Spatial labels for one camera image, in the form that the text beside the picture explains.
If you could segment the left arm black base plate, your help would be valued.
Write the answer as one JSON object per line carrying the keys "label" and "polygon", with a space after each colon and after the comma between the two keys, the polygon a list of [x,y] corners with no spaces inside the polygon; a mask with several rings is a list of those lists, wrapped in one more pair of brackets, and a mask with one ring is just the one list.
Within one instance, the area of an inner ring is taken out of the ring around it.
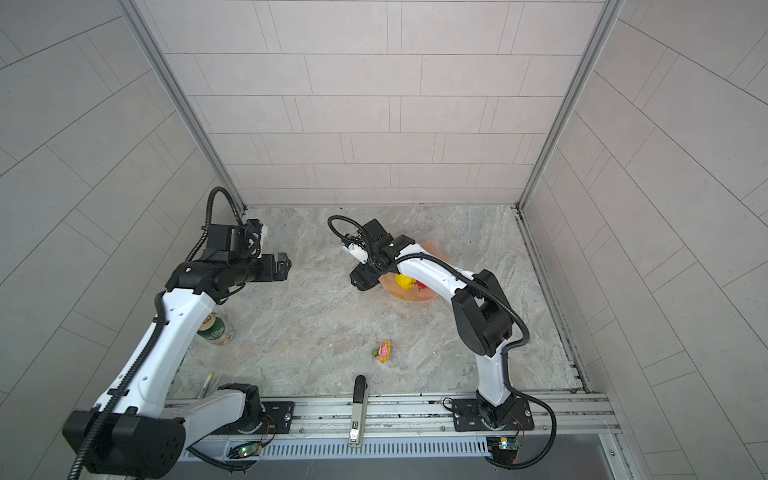
{"label": "left arm black base plate", "polygon": [[259,420],[241,425],[239,422],[224,425],[213,435],[283,435],[291,429],[296,404],[291,401],[263,401]]}

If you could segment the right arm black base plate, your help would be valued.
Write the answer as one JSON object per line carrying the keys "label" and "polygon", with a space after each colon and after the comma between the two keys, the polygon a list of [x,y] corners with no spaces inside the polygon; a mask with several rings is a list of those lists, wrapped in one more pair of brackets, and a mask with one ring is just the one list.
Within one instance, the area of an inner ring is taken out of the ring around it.
{"label": "right arm black base plate", "polygon": [[443,406],[451,412],[457,432],[531,431],[535,428],[529,402],[515,394],[500,406],[493,406],[481,396],[446,397]]}

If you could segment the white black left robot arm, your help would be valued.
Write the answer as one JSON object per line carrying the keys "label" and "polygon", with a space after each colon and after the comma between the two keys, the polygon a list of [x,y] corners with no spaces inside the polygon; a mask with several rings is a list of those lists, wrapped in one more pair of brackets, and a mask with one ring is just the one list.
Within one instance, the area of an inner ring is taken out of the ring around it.
{"label": "white black left robot arm", "polygon": [[284,281],[288,255],[180,264],[153,299],[155,316],[125,367],[88,410],[73,411],[62,434],[75,453],[68,473],[140,479],[166,475],[193,444],[229,426],[251,433],[267,423],[259,391],[234,383],[177,412],[165,406],[171,382],[204,320],[247,283]]}

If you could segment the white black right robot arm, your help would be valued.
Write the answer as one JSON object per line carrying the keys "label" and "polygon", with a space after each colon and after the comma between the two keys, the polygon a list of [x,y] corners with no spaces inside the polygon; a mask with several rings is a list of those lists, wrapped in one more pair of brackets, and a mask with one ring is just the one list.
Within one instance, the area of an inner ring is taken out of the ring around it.
{"label": "white black right robot arm", "polygon": [[362,225],[334,215],[328,225],[336,220],[356,230],[354,234],[334,232],[358,260],[350,273],[355,288],[367,291],[384,275],[400,274],[451,304],[458,335],[476,356],[479,415],[492,429],[509,423],[518,394],[509,379],[507,354],[526,345],[530,332],[509,305],[495,275],[488,270],[473,273],[458,269],[405,235],[393,237],[376,219]]}

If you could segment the yellow fake apple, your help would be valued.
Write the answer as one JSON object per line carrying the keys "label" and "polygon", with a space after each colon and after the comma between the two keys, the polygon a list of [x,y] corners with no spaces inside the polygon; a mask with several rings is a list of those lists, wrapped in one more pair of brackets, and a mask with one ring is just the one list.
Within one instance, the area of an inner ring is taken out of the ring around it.
{"label": "yellow fake apple", "polygon": [[395,275],[395,283],[404,291],[410,291],[418,286],[418,282],[415,279],[402,274]]}

